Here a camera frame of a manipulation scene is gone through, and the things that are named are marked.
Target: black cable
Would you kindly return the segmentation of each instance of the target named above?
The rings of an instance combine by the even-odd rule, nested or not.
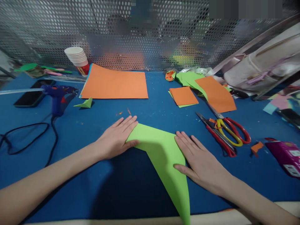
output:
[[[55,116],[52,116],[52,118],[51,118],[51,127],[52,127],[52,129],[53,129],[53,131],[55,133],[55,142],[53,144],[53,147],[51,149],[51,152],[50,152],[50,155],[49,155],[49,158],[48,158],[48,161],[47,161],[47,164],[45,165],[45,167],[49,166],[49,164],[51,162],[51,159],[52,159],[52,155],[53,155],[54,149],[55,149],[55,147],[57,145],[57,142],[58,142],[58,133],[57,133],[55,125],[54,125],[55,118],[56,118]],[[21,150],[18,150],[16,152],[11,152],[13,146],[12,146],[11,142],[9,141],[9,139],[7,138],[7,135],[9,133],[15,131],[15,130],[22,129],[22,128],[27,128],[27,127],[33,127],[33,126],[36,126],[36,125],[46,125],[46,128],[45,128],[45,130],[42,133],[40,133],[36,138],[34,138],[33,141],[30,142],[26,147],[24,147]],[[32,145],[38,138],[40,138],[48,130],[49,126],[50,125],[48,123],[45,123],[45,122],[34,123],[34,124],[30,124],[30,125],[26,125],[26,126],[22,126],[22,127],[18,127],[18,128],[12,129],[12,130],[6,132],[5,134],[0,134],[0,136],[2,137],[1,140],[0,140],[0,149],[2,147],[3,142],[5,142],[8,145],[7,154],[8,155],[17,155],[17,154],[23,152],[30,145]]]
[[[45,167],[49,166],[50,161],[51,161],[51,159],[52,159],[52,155],[53,155],[54,149],[55,149],[56,144],[57,144],[57,142],[58,142],[58,133],[57,133],[56,128],[55,128],[55,125],[54,125],[54,120],[55,120],[55,118],[56,118],[55,116],[52,116],[52,118],[51,118],[51,127],[52,127],[52,129],[53,129],[53,131],[54,131],[54,133],[55,133],[55,142],[54,142],[54,145],[52,146],[52,149],[51,149],[51,152],[50,152],[50,156],[49,156],[49,158],[48,158],[48,162],[47,162],[47,164],[45,165]]]

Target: metal mesh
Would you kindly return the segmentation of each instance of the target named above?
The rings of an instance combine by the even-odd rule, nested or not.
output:
[[[209,19],[209,0],[0,0],[0,48],[23,63],[71,66],[80,46],[89,62],[115,70],[214,67],[283,19]]]

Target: pink pen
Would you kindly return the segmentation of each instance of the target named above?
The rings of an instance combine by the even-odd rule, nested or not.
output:
[[[55,73],[55,72],[50,72],[50,71],[46,71],[45,73],[50,74],[50,75],[62,76],[61,73]]]

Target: stack of paper cups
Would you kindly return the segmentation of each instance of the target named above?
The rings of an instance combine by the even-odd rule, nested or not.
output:
[[[81,47],[70,47],[65,49],[65,54],[69,60],[76,66],[82,76],[87,77],[90,70],[87,56]]]

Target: smartphone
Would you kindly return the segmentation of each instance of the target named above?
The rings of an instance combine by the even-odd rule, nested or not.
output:
[[[276,111],[282,118],[286,119],[294,127],[300,130],[300,116],[292,109]]]
[[[31,88],[40,88],[42,85],[53,86],[54,84],[55,80],[38,80]],[[13,105],[15,107],[33,108],[36,107],[44,97],[45,94],[42,91],[26,92]]]

